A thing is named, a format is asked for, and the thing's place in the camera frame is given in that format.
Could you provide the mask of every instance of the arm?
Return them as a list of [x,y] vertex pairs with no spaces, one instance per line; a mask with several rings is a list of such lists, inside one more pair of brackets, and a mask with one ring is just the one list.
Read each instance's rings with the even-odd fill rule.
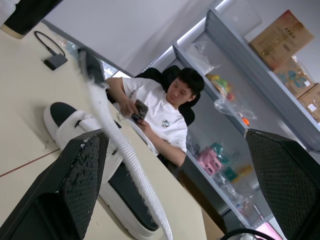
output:
[[125,93],[124,82],[121,77],[108,78],[106,83],[110,87],[108,93],[117,103],[129,100],[129,97]]
[[131,116],[133,113],[139,113],[136,104],[126,95],[124,82],[121,77],[108,78],[106,83],[110,87],[108,93],[119,104],[122,114]]
[[180,148],[172,146],[170,143],[166,142],[155,133],[150,141],[154,145],[155,149],[170,162],[177,165],[178,167],[181,167],[182,164],[184,164],[186,154],[182,150],[180,150]]
[[186,154],[180,148],[172,146],[170,143],[160,138],[154,133],[154,131],[152,131],[150,125],[146,121],[139,120],[137,125],[141,128],[146,137],[152,142],[155,149],[160,154],[178,167],[182,166],[185,161]]

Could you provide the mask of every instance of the black cable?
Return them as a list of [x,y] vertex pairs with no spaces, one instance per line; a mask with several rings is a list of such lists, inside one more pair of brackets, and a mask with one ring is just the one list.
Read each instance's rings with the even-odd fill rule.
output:
[[34,31],[33,33],[34,33],[36,39],[38,39],[39,42],[42,43],[42,44],[45,46],[45,48],[46,48],[53,56],[57,55],[56,52],[53,51],[47,44],[45,44],[45,43],[40,39],[40,37],[38,36],[38,34],[46,37],[46,38],[49,39],[51,42],[53,42],[53,43],[60,49],[60,51],[63,53],[63,56],[66,56],[66,54],[65,54],[65,52],[62,50],[62,48],[61,48],[55,41],[53,41],[50,37],[48,37],[47,35],[45,35],[43,32]]
[[265,240],[275,240],[274,238],[256,231],[256,230],[252,230],[252,229],[247,229],[247,228],[240,228],[240,229],[236,229],[236,230],[232,230],[230,232],[228,232],[226,235],[224,235],[220,240],[228,240],[229,238],[238,235],[238,234],[252,234],[252,235],[257,235]]

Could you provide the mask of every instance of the white t-shirt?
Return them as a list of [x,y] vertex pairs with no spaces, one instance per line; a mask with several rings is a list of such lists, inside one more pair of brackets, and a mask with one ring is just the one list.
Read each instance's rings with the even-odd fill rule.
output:
[[139,99],[149,107],[145,121],[160,138],[187,152],[187,124],[179,110],[167,100],[162,86],[147,78],[122,78],[125,94],[132,100]]

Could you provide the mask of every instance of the black hair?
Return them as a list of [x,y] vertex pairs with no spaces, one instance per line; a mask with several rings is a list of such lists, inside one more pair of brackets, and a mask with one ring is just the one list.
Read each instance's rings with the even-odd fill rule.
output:
[[186,67],[182,69],[178,78],[186,83],[192,90],[192,95],[198,95],[205,88],[205,81],[202,76],[194,69]]

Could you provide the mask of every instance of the man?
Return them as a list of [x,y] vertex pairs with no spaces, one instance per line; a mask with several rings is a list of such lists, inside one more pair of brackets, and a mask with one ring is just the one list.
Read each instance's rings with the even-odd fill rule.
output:
[[167,93],[159,83],[147,78],[109,78],[106,82],[109,94],[125,116],[138,113],[137,99],[149,107],[145,119],[137,125],[160,154],[180,167],[186,158],[188,128],[178,108],[204,89],[200,74],[191,68],[182,69]]

